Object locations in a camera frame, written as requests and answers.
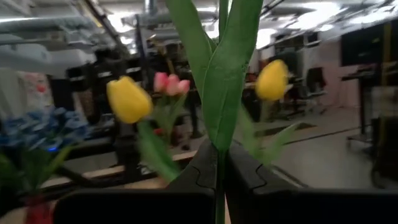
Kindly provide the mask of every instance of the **artificial flower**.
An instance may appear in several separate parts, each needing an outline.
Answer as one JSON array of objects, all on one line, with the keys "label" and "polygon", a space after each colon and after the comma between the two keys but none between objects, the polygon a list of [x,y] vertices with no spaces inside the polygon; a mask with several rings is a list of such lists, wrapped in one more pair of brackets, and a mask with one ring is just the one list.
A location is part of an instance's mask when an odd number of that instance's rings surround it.
[{"label": "artificial flower", "polygon": [[169,96],[175,96],[179,93],[178,84],[180,79],[178,76],[171,74],[167,79],[166,94]]},{"label": "artificial flower", "polygon": [[124,123],[135,123],[152,112],[150,96],[130,77],[110,81],[106,90],[114,114]]},{"label": "artificial flower", "polygon": [[279,100],[285,94],[287,86],[286,64],[281,60],[269,63],[257,78],[255,89],[257,96],[263,100]]},{"label": "artificial flower", "polygon": [[167,74],[165,72],[157,72],[155,74],[154,80],[154,91],[162,92],[166,89],[167,86]]},{"label": "artificial flower", "polygon": [[178,83],[178,91],[179,91],[179,93],[181,93],[181,94],[186,94],[186,93],[188,93],[189,88],[190,88],[190,81],[189,81],[189,80],[181,80],[181,81]]}]

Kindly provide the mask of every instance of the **green leaf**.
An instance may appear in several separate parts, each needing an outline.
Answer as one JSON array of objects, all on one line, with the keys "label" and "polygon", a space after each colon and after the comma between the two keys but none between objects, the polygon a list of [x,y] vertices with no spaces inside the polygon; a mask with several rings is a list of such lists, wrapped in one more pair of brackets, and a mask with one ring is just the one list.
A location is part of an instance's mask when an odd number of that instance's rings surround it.
[{"label": "green leaf", "polygon": [[256,129],[254,128],[253,120],[246,108],[241,105],[239,112],[239,124],[242,128],[242,145],[243,148],[249,151],[255,159],[260,159],[260,139],[256,137]]},{"label": "green leaf", "polygon": [[200,98],[207,65],[213,54],[208,36],[201,26],[198,11],[191,0],[166,0],[173,24],[184,44]]},{"label": "green leaf", "polygon": [[202,111],[209,138],[218,150],[228,150],[232,141],[261,6],[262,0],[233,1],[224,37],[206,71]]},{"label": "green leaf", "polygon": [[42,185],[45,181],[47,181],[51,175],[54,174],[54,172],[65,162],[65,159],[67,159],[69,153],[73,150],[73,147],[67,146],[59,150],[58,154],[55,156],[55,158],[50,162],[50,164],[46,167],[44,175],[42,179],[40,180],[40,185]]},{"label": "green leaf", "polygon": [[214,41],[209,37],[209,35],[206,34],[206,36],[207,36],[207,40],[208,40],[208,42],[209,42],[209,44],[210,44],[211,53],[213,53],[213,52],[216,50],[217,45],[216,45],[216,43],[214,43]]},{"label": "green leaf", "polygon": [[18,170],[4,154],[0,154],[0,182],[2,186],[6,185],[22,190]]},{"label": "green leaf", "polygon": [[33,192],[40,188],[50,158],[50,153],[44,149],[21,150],[21,165],[28,191]]},{"label": "green leaf", "polygon": [[168,127],[169,130],[168,131],[170,131],[170,132],[174,127],[175,120],[178,118],[178,116],[181,113],[181,109],[184,106],[185,99],[187,99],[187,94],[179,96],[178,100],[172,105],[169,117],[167,118],[169,120],[169,127]]},{"label": "green leaf", "polygon": [[261,159],[263,165],[270,165],[272,161],[279,157],[282,152],[283,145],[287,143],[299,125],[300,123],[293,124],[272,138],[271,144],[263,150]]},{"label": "green leaf", "polygon": [[218,21],[218,39],[221,40],[223,38],[223,34],[226,27],[226,22],[228,19],[228,2],[229,0],[220,0],[220,15]]},{"label": "green leaf", "polygon": [[167,146],[154,134],[147,121],[137,124],[142,158],[165,180],[171,182],[179,174],[178,165],[167,154]]}]

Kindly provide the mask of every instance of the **office chair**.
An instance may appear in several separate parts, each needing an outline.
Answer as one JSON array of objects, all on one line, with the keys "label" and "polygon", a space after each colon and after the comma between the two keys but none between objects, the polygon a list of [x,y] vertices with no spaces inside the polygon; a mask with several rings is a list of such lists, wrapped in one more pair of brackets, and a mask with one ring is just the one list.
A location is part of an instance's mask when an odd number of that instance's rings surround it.
[{"label": "office chair", "polygon": [[325,86],[323,69],[321,67],[308,69],[303,96],[307,105],[306,113],[315,112],[317,109],[320,114],[326,111],[326,108],[320,102],[320,97],[327,94]]}]

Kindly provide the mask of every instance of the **grey floor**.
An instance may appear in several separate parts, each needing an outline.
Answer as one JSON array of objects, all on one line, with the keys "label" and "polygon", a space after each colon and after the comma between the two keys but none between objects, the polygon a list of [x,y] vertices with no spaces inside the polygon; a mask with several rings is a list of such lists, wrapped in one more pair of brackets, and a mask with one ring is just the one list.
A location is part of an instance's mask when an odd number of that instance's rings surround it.
[{"label": "grey floor", "polygon": [[[276,128],[294,122],[306,122],[316,125],[297,131],[292,141],[316,137],[322,134],[334,133],[320,138],[295,142],[285,146],[280,158],[274,165],[301,180],[303,183],[315,188],[330,189],[369,189],[372,188],[369,178],[371,168],[370,160],[359,152],[361,145],[353,144],[351,150],[346,148],[346,137],[359,132],[358,110],[356,109],[330,109],[325,114],[308,114],[292,121],[275,121],[269,124],[257,124],[258,129]],[[239,127],[234,138],[239,140]],[[206,138],[192,140],[191,150],[197,150],[200,143]],[[265,138],[267,146],[272,138]],[[172,149],[174,154],[182,151]],[[85,157],[67,161],[66,166],[77,172],[88,172],[104,169],[116,162],[114,153]]]}]

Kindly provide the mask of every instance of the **red vase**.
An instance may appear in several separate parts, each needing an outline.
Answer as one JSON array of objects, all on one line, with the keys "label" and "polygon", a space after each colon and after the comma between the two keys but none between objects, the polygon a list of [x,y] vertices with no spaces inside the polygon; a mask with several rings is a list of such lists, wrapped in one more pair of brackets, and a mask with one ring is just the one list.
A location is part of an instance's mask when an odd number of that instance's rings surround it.
[{"label": "red vase", "polygon": [[41,195],[29,197],[26,205],[25,224],[52,224],[51,206]]}]

